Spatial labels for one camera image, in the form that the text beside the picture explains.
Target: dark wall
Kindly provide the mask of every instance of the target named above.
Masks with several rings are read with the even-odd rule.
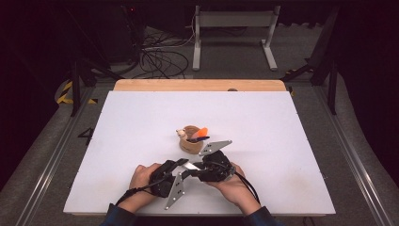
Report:
[[[48,7],[8,1],[0,8],[0,188],[57,110],[56,90],[69,63],[59,48]]]
[[[343,8],[337,57],[361,129],[399,185],[399,5],[361,2]]]

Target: dark blue sleeve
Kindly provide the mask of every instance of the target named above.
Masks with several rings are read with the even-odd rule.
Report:
[[[132,226],[135,225],[136,215],[117,207],[114,204],[109,204],[108,212],[106,213],[105,220],[101,226]]]
[[[277,222],[266,207],[262,207],[254,213],[244,217],[247,226],[283,226]]]

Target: white tabletop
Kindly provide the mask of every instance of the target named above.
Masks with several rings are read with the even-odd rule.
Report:
[[[138,164],[197,155],[183,152],[176,129],[207,127],[207,140],[241,166],[272,215],[335,214],[323,176],[287,91],[110,91],[64,212],[105,214],[128,188]],[[177,168],[174,173],[183,171]],[[240,210],[198,178],[168,210],[158,198],[145,216],[233,216]]]

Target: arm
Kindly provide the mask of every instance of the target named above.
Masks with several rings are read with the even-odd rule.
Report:
[[[156,163],[147,168],[139,165],[132,176],[129,189],[148,185],[150,175],[154,170],[159,168],[159,166],[161,165]],[[118,206],[109,204],[105,221],[101,225],[133,225],[136,221],[135,212],[141,207],[151,203],[155,198],[155,196],[145,191],[140,191],[121,202]]]
[[[243,170],[238,165],[233,165],[235,166],[236,171],[245,177]],[[240,208],[241,212],[245,216],[244,222],[246,225],[279,225],[270,215],[267,208],[265,206],[261,207],[261,205],[255,200],[252,193],[237,175],[234,175],[226,182],[210,182],[207,184],[217,188],[229,202],[232,202]]]

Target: yellow hazard tape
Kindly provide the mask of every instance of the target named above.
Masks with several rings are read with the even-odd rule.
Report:
[[[72,81],[68,80],[67,84],[65,84],[64,89],[62,90],[61,94],[59,95],[58,100],[56,102],[58,104],[73,104],[73,99],[68,99],[67,94],[70,88],[72,87]],[[88,104],[98,104],[98,99],[89,99]]]

